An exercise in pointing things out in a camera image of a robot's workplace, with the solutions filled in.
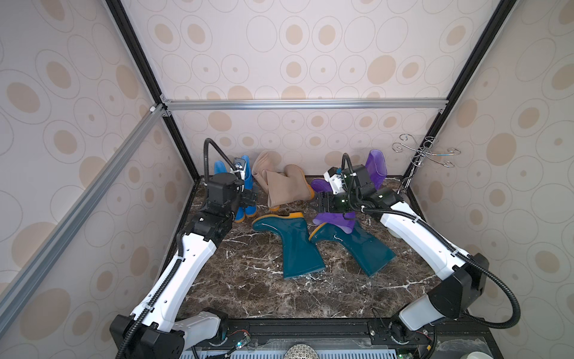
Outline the beige rain boot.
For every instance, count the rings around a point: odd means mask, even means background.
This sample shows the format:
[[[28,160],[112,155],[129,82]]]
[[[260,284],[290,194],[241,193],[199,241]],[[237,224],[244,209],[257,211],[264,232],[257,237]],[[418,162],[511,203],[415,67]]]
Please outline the beige rain boot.
[[[268,193],[268,175],[278,173],[277,159],[280,159],[278,153],[266,150],[258,155],[255,163],[251,167],[251,173],[254,179],[265,193]]]
[[[312,200],[315,191],[297,165],[287,165],[282,173],[268,172],[268,207],[277,207],[298,200]]]

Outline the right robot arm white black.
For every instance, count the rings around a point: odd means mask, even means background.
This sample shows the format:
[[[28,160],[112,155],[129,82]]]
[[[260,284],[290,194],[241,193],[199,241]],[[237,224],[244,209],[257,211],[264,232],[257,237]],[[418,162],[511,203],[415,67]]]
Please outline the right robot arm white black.
[[[521,317],[520,304],[511,289],[489,270],[481,254],[471,255],[457,247],[418,216],[397,192],[376,188],[367,168],[330,168],[324,173],[330,190],[318,197],[319,212],[361,212],[377,219],[393,236],[403,239],[441,280],[429,293],[409,303],[394,315],[390,330],[396,341],[405,342],[422,327],[444,318],[472,319],[468,308],[492,281],[509,299],[509,319],[493,323],[480,318],[475,322],[493,329],[514,327]]]

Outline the blue rain boot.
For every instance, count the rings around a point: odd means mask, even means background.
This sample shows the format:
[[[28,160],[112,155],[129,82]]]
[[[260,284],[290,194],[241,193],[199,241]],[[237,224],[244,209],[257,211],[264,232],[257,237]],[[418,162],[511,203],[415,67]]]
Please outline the blue rain boot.
[[[223,161],[216,161],[213,166],[214,175],[228,173],[229,170]]]
[[[248,161],[247,176],[244,180],[244,187],[245,190],[251,191],[251,193],[253,193],[254,178],[251,173],[250,159],[249,156],[247,155],[243,155],[242,157],[244,157]],[[257,207],[255,205],[247,207],[240,206],[236,214],[235,223],[241,223],[242,221],[245,220],[246,217],[252,218],[256,215],[256,213],[257,213]]]

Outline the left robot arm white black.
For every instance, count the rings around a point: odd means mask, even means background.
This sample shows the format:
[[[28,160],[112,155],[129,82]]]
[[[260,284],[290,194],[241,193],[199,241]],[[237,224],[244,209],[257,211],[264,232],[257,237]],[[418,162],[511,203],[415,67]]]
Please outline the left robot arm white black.
[[[179,308],[203,266],[230,232],[239,208],[253,206],[256,194],[246,188],[246,162],[228,161],[230,171],[209,175],[209,149],[226,155],[212,139],[203,145],[206,200],[176,235],[176,254],[154,287],[128,316],[118,315],[109,331],[117,358],[179,358],[185,350],[209,340],[228,338],[227,314],[206,309],[177,320]]]

